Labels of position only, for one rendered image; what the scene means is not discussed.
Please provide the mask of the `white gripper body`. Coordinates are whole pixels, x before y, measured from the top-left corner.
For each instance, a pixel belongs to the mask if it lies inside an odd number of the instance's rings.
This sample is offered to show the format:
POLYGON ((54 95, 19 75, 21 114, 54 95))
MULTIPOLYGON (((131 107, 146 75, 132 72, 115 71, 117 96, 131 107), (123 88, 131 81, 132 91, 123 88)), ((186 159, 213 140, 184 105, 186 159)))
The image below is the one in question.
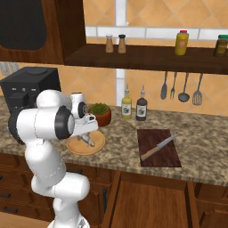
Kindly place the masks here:
POLYGON ((75 123, 73 136, 87 134, 98 129, 98 122, 96 120, 87 121, 86 123, 82 124, 79 122, 75 123))

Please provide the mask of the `round wooden plate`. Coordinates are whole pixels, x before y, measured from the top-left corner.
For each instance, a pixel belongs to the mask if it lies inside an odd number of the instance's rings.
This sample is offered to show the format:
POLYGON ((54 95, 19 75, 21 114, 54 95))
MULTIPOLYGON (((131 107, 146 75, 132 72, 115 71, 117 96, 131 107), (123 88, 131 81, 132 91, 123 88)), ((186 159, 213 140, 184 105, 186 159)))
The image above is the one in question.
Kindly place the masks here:
POLYGON ((78 139, 76 136, 67 140, 66 145, 69 151, 77 155, 91 155, 100 151, 105 145, 105 136, 100 131, 94 131, 89 134, 94 142, 94 146, 88 145, 83 140, 78 139))

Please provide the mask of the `dark wood cutting board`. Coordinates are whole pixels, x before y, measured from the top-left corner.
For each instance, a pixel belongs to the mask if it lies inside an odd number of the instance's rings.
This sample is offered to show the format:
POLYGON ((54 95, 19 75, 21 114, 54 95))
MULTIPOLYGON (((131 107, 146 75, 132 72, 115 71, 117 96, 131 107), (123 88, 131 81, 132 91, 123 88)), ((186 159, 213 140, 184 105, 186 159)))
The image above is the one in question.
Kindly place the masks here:
MULTIPOLYGON (((169 129, 138 129, 139 156, 171 136, 169 129)), ((160 151, 141 161, 142 167, 181 167, 175 143, 171 141, 160 151)))

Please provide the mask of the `wooden drawer front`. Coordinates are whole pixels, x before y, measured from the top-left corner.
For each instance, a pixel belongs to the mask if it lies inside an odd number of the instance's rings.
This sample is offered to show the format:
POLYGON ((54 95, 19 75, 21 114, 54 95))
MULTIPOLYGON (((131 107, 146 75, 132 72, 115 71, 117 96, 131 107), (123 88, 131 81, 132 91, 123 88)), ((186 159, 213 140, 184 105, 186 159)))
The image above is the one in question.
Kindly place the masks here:
POLYGON ((34 198, 24 186, 23 182, 14 182, 7 175, 0 175, 0 194, 11 193, 10 200, 33 203, 34 198))
POLYGON ((4 212, 3 207, 8 207, 8 208, 12 208, 12 209, 17 208, 18 213, 13 214, 13 215, 17 215, 17 216, 25 216, 25 217, 35 218, 35 219, 49 221, 49 222, 51 222, 54 219, 54 212, 50 208, 36 208, 33 206, 17 205, 17 204, 12 204, 9 202, 0 201, 0 211, 1 212, 4 212))

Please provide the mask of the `open wooden drawer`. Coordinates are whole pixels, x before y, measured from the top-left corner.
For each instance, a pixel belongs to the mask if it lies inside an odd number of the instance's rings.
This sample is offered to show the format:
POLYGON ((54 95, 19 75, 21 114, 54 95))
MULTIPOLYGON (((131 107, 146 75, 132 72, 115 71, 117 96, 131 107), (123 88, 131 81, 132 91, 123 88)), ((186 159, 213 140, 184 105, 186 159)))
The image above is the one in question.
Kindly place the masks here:
POLYGON ((200 228, 193 183, 116 171, 102 228, 200 228))

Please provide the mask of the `green plant in red pot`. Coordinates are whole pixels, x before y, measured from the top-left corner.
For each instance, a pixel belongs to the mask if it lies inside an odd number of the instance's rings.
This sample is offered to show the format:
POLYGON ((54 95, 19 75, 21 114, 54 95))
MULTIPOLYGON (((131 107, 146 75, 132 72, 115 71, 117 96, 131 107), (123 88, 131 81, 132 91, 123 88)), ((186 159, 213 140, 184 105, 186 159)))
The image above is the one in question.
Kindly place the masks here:
POLYGON ((105 103, 91 104, 89 112, 95 115, 99 127, 107 126, 111 121, 111 109, 105 103))

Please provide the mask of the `yellow oil bottle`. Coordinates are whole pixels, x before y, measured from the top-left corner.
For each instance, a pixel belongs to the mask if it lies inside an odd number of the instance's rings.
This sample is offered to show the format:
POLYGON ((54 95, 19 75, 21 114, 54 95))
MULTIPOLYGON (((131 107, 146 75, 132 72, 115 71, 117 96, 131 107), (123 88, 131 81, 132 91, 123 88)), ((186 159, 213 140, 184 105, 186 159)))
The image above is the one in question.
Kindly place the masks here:
POLYGON ((129 96, 128 86, 126 86, 125 96, 121 101, 121 117, 123 119, 130 119, 132 117, 132 100, 129 96))

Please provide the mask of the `dark sauce bottle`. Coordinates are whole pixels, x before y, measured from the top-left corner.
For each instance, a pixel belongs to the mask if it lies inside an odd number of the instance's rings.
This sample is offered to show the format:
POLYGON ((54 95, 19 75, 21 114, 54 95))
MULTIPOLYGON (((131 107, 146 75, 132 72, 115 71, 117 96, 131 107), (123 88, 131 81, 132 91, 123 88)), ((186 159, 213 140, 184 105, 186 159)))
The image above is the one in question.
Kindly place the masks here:
POLYGON ((135 118, 138 121, 145 121, 146 120, 146 115, 147 115, 147 100, 144 98, 145 95, 145 90, 142 88, 141 90, 141 98, 137 100, 136 103, 136 114, 135 118))

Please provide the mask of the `wooden cupboard door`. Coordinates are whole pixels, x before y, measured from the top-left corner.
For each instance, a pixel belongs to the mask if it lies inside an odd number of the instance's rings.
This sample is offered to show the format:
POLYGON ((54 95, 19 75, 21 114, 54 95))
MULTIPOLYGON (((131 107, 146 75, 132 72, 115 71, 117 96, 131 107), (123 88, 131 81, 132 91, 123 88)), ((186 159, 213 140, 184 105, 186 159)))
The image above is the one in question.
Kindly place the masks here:
POLYGON ((196 183, 199 228, 228 228, 228 187, 196 183))
POLYGON ((85 199, 78 202, 82 216, 88 221, 91 227, 100 227, 104 218, 103 212, 103 188, 107 189, 107 206, 112 185, 110 174, 100 177, 88 176, 90 191, 85 199))

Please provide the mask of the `black coffee machine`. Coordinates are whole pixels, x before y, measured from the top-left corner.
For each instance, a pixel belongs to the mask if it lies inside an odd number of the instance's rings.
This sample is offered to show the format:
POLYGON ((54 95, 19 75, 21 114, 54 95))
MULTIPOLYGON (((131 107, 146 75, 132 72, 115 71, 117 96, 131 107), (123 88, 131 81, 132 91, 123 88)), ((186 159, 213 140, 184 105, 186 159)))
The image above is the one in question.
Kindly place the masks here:
POLYGON ((56 68, 24 67, 0 81, 8 110, 36 107, 38 95, 46 89, 61 91, 56 68))

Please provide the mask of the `grey hanging spoon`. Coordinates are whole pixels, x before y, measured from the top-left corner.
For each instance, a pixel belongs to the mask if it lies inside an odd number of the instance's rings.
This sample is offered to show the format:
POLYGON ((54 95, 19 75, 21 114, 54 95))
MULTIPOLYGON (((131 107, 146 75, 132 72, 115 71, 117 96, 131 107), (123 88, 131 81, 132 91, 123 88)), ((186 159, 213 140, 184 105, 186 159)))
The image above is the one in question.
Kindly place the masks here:
POLYGON ((165 100, 167 98, 167 71, 165 72, 164 83, 161 87, 160 98, 161 100, 165 100))

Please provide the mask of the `pepper shaker with black cap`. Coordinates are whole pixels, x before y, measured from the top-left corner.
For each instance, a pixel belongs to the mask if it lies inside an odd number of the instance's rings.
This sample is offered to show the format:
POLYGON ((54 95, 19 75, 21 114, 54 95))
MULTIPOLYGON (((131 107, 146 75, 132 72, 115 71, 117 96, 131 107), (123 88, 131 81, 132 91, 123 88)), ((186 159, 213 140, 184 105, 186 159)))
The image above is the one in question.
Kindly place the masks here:
POLYGON ((118 53, 126 53, 126 35, 121 34, 118 35, 119 37, 119 43, 118 43, 118 53))

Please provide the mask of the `grey hanging ladle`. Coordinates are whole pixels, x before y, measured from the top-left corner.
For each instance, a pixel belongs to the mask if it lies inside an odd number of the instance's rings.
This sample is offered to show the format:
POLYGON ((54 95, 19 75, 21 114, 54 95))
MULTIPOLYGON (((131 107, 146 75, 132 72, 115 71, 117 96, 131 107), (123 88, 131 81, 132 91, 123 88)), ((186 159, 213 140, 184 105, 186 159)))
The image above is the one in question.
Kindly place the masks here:
MULTIPOLYGON (((187 86, 188 77, 189 77, 189 74, 186 74, 183 88, 186 88, 187 86)), ((178 94, 178 100, 180 102, 187 102, 189 101, 189 99, 190 99, 190 96, 185 91, 182 91, 180 94, 178 94)))

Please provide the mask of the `yellow bottle with red cap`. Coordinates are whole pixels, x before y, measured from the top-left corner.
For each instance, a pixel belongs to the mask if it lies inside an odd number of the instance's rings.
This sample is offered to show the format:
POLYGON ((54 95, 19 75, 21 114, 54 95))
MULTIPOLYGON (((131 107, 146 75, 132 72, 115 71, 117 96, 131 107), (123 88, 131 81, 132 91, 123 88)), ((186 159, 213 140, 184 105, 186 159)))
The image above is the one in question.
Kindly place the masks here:
POLYGON ((189 34, 186 30, 181 30, 176 35, 175 40, 175 54, 179 56, 183 56, 186 53, 187 45, 189 40, 189 34))

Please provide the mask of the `dark wood wall cupboard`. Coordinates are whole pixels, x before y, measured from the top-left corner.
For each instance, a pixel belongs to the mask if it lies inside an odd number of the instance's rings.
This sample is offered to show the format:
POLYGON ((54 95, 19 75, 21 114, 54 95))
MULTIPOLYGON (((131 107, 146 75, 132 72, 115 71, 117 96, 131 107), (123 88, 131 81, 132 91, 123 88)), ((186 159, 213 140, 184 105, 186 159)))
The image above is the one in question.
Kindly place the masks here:
POLYGON ((62 64, 85 44, 83 0, 0 0, 0 61, 62 64))

